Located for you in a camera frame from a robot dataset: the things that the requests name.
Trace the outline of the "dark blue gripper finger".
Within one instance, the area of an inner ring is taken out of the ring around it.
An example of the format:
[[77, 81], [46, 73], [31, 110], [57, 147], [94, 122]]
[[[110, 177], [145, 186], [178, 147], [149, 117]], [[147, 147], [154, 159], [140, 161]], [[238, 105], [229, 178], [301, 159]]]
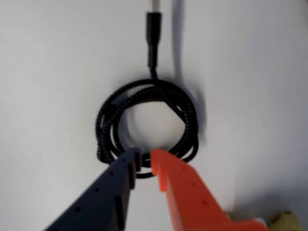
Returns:
[[48, 231], [123, 231], [130, 191], [141, 169], [139, 149], [116, 159], [50, 226]]

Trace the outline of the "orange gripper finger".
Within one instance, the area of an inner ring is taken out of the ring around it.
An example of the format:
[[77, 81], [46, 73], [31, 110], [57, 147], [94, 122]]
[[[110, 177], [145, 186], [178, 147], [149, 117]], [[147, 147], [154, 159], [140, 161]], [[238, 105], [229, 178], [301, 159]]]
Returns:
[[266, 231], [256, 219], [232, 221], [193, 167], [171, 153], [150, 151], [152, 173], [164, 192], [175, 231]]

